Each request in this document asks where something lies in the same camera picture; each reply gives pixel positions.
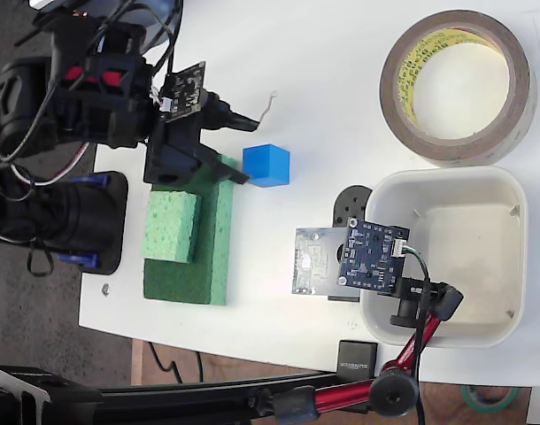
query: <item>yellow tape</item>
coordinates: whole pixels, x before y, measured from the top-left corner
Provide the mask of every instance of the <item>yellow tape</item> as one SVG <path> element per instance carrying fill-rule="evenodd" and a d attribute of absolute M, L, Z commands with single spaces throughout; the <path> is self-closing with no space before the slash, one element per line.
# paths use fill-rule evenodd
<path fill-rule="evenodd" d="M 398 73 L 398 96 L 402 109 L 417 128 L 420 128 L 420 124 L 413 110 L 413 88 L 421 69 L 436 53 L 447 47 L 464 43 L 481 44 L 503 55 L 495 44 L 484 40 L 479 35 L 461 29 L 443 29 L 422 38 L 405 57 Z"/>

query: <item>roll of tape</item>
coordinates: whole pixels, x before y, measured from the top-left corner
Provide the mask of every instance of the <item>roll of tape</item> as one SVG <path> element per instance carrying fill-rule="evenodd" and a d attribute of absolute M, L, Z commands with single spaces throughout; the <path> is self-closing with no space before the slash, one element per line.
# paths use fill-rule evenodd
<path fill-rule="evenodd" d="M 484 129 L 460 139 L 424 133 L 413 110 L 413 89 L 421 68 L 439 51 L 462 43 L 487 46 L 504 56 L 509 85 L 497 117 Z M 528 132 L 536 110 L 536 84 L 514 35 L 479 12 L 431 15 L 408 29 L 394 44 L 382 69 L 382 113 L 400 142 L 438 166 L 489 165 L 511 151 Z"/>

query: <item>light green sponge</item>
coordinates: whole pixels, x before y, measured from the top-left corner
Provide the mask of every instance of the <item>light green sponge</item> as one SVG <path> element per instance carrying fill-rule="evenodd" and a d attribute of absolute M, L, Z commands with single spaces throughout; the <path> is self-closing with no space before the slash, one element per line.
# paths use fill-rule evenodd
<path fill-rule="evenodd" d="M 143 246 L 146 259 L 192 260 L 200 200 L 186 192 L 150 193 Z"/>

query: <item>black knob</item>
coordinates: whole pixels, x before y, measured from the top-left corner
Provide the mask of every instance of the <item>black knob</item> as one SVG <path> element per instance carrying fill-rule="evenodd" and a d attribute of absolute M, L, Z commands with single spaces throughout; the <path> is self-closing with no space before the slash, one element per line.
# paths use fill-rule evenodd
<path fill-rule="evenodd" d="M 374 379 L 368 401 L 379 415 L 397 418 L 415 407 L 419 395 L 420 387 L 410 375 L 389 369 Z"/>
<path fill-rule="evenodd" d="M 390 316 L 390 325 L 401 326 L 402 328 L 415 328 L 417 322 L 415 317 Z"/>

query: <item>white container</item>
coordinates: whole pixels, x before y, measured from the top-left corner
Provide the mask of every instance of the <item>white container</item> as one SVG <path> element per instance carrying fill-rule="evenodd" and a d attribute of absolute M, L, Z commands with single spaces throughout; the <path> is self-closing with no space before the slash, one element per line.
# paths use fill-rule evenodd
<path fill-rule="evenodd" d="M 465 296 L 430 346 L 487 348 L 518 326 L 526 290 L 528 201 L 510 173 L 472 166 L 393 174 L 373 191 L 366 220 L 409 228 L 408 245 L 428 263 L 431 280 Z M 404 276 L 423 279 L 412 256 Z M 403 345 L 413 332 L 390 325 L 397 304 L 370 290 L 361 294 L 366 327 L 386 344 Z"/>

